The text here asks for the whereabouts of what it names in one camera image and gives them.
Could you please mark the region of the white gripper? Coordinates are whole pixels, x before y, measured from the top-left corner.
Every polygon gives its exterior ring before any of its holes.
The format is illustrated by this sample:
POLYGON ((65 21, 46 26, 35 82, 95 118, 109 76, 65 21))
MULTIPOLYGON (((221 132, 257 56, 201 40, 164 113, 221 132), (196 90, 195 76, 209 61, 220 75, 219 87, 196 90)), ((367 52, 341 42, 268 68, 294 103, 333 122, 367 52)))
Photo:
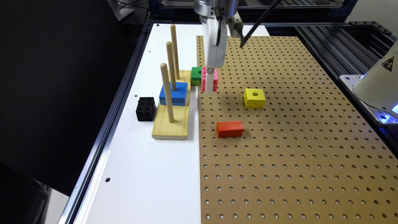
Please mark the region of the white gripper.
POLYGON ((202 17, 203 40, 205 50, 206 83, 205 93, 212 94, 215 68, 221 68, 224 64, 226 44, 228 36, 227 24, 232 19, 202 17))

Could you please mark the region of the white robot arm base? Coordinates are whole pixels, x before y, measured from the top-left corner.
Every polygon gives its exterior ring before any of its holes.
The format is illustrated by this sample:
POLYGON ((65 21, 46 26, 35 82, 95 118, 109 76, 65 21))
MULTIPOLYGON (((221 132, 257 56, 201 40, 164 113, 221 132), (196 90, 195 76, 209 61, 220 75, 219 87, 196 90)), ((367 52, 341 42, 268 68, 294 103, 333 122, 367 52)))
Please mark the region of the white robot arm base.
POLYGON ((340 80, 376 122, 397 124, 397 44, 364 75, 342 75, 340 80))

